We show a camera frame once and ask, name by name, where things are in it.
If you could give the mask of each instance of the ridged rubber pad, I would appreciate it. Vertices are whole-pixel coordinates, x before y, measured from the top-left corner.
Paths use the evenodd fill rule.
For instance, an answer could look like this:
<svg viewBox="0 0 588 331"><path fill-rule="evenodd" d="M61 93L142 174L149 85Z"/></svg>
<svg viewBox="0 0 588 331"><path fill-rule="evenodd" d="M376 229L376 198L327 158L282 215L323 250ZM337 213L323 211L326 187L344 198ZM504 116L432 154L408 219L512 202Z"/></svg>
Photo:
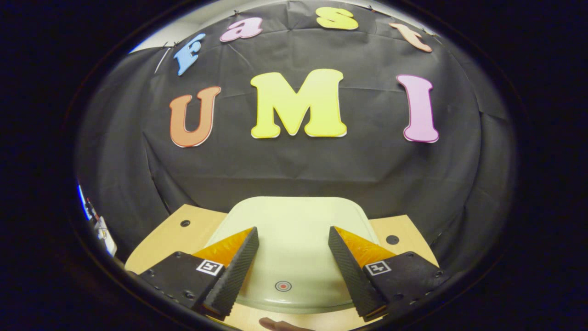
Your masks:
<svg viewBox="0 0 588 331"><path fill-rule="evenodd" d="M345 245L339 232L333 226L330 227L329 231L329 248L339 266L339 270L345 280L345 285L347 285L347 290L359 316L363 317L364 320L378 317L379 315L371 317L367 317L367 315L385 306L386 302L373 288L363 270L353 258L353 254L347 245Z"/></svg>
<svg viewBox="0 0 588 331"><path fill-rule="evenodd" d="M203 305L209 310L206 312L208 315L220 320L229 316L258 247L258 231L257 227L253 227L223 275L204 300Z"/></svg>

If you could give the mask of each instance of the black fabric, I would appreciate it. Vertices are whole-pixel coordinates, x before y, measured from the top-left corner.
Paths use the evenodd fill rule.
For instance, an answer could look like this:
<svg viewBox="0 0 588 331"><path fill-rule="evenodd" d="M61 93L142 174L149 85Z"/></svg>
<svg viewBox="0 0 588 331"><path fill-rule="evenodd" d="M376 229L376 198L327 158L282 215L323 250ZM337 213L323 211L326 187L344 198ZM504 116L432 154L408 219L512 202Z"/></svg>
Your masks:
<svg viewBox="0 0 588 331"><path fill-rule="evenodd" d="M351 11L359 28L322 28L315 14L322 6ZM231 23L256 16L263 19L261 34L220 42ZM419 31L433 52L410 45L390 22ZM206 37L198 60L178 76L173 56L200 33ZM289 136L276 120L279 137L252 138L257 90L251 78L279 72L297 91L320 68L343 73L346 136L316 138L303 130ZM399 74L433 84L436 143L404 138L409 113ZM194 130L196 94L211 86L222 91L210 136L200 146L177 147L169 103L193 96L186 128ZM308 119L307 113L302 125ZM223 19L169 51L129 54L88 107L77 169L122 259L184 203L228 212L254 196L336 196L358 203L368 218L407 214L441 267L453 273L482 257L501 231L515 152L508 110L493 82L451 41L354 5L289 1Z"/></svg>

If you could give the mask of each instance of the white wall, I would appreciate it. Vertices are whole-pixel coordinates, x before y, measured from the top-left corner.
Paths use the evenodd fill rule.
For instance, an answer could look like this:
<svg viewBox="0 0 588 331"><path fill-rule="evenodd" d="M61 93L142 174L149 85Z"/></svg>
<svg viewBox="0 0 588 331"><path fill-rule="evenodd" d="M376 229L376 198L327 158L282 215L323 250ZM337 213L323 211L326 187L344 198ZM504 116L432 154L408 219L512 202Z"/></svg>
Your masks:
<svg viewBox="0 0 588 331"><path fill-rule="evenodd" d="M227 18L234 14L234 10L246 11L247 9L255 8L264 4L271 4L274 2L283 2L284 0L219 0L209 5L198 8L191 13L179 18L175 22L162 28L158 32L151 35L149 38L140 43L131 52L138 51L140 49L149 47L161 47L166 42L168 45L173 45L174 42L180 42L186 37L207 27L210 24L214 24L221 19ZM430 28L424 26L422 23L415 21L409 16L395 10L387 5L380 4L379 2L371 0L330 0L335 2L346 2L348 4L359 5L362 7L372 6L375 11L379 11L386 15L390 15L401 19L402 21L408 22L416 27L424 28L428 33L433 34Z"/></svg>

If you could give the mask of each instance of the yellow letter m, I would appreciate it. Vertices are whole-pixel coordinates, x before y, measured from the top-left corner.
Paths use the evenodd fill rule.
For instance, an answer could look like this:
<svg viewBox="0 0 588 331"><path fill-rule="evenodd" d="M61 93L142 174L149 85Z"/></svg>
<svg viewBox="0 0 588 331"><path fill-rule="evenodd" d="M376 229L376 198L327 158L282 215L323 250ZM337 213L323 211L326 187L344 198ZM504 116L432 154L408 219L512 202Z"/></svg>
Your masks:
<svg viewBox="0 0 588 331"><path fill-rule="evenodd" d="M251 85L258 89L258 117L251 135L254 138L275 138L280 134L280 127L273 122L274 109L286 131L295 135L310 108L310 120L304 127L307 135L344 136L347 126L341 122L339 113L339 81L342 79L343 74L337 70L313 70L295 93L279 72L253 77Z"/></svg>

